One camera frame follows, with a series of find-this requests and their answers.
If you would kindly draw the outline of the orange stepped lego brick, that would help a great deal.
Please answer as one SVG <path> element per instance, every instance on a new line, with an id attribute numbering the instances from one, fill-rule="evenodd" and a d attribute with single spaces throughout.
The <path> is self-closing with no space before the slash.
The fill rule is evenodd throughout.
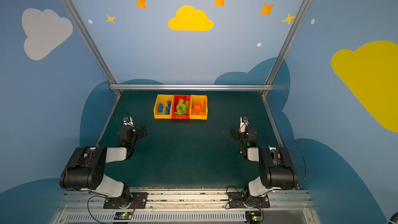
<path id="1" fill-rule="evenodd" d="M 193 109 L 194 109 L 195 111 L 201 111 L 201 110 L 202 110 L 202 106 L 199 105 L 199 104 L 194 103 Z"/>

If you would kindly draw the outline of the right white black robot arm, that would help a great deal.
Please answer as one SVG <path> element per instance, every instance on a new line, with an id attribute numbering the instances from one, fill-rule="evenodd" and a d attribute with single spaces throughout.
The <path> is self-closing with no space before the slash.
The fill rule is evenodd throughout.
<path id="1" fill-rule="evenodd" d="M 230 136 L 240 141 L 239 153 L 243 158 L 259 165 L 259 176 L 247 184 L 244 196 L 261 198 L 273 190 L 290 190 L 299 185 L 287 147 L 258 146 L 257 130 L 253 127 L 231 129 Z"/>

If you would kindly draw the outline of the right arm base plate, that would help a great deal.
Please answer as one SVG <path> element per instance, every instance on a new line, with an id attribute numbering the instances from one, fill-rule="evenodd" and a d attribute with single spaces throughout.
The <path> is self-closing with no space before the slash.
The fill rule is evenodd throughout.
<path id="1" fill-rule="evenodd" d="M 242 191 L 228 192 L 228 202 L 226 209 L 229 208 L 270 208 L 268 196 L 252 197 Z"/>

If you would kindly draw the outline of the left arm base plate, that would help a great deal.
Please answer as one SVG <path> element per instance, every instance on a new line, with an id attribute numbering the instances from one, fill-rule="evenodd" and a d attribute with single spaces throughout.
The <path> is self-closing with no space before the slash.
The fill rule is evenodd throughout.
<path id="1" fill-rule="evenodd" d="M 147 192 L 123 193 L 118 198 L 106 198 L 103 209 L 144 209 L 147 198 Z"/>

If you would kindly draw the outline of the small green lego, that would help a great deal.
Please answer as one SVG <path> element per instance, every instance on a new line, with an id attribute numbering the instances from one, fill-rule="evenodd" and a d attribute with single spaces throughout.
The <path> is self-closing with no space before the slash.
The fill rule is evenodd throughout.
<path id="1" fill-rule="evenodd" d="M 181 109 L 180 108 L 176 108 L 175 115 L 181 115 L 181 114 L 182 114 Z"/>

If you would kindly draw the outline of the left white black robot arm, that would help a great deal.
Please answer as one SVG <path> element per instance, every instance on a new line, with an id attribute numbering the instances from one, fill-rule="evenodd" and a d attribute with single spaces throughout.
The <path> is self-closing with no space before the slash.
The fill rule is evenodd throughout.
<path id="1" fill-rule="evenodd" d="M 138 129 L 128 124 L 118 131 L 116 147 L 76 148 L 60 176 L 60 187 L 130 201 L 128 186 L 107 176 L 105 165 L 131 159 L 137 140 L 147 135 L 144 124 Z"/>

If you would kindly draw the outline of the long orange lego piece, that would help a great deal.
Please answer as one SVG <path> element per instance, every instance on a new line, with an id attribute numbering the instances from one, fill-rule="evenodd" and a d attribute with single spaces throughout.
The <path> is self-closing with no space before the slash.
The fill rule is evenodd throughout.
<path id="1" fill-rule="evenodd" d="M 205 116 L 206 115 L 206 111 L 202 111 L 202 110 L 192 111 L 191 114 L 192 115 L 198 115 L 198 116 Z"/>

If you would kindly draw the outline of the green 2x4 lego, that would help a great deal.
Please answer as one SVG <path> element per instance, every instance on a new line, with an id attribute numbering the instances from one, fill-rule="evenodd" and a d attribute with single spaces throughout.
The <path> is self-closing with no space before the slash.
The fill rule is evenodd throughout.
<path id="1" fill-rule="evenodd" d="M 188 109 L 186 105 L 179 105 L 179 110 L 182 115 L 186 115 L 188 113 Z"/>

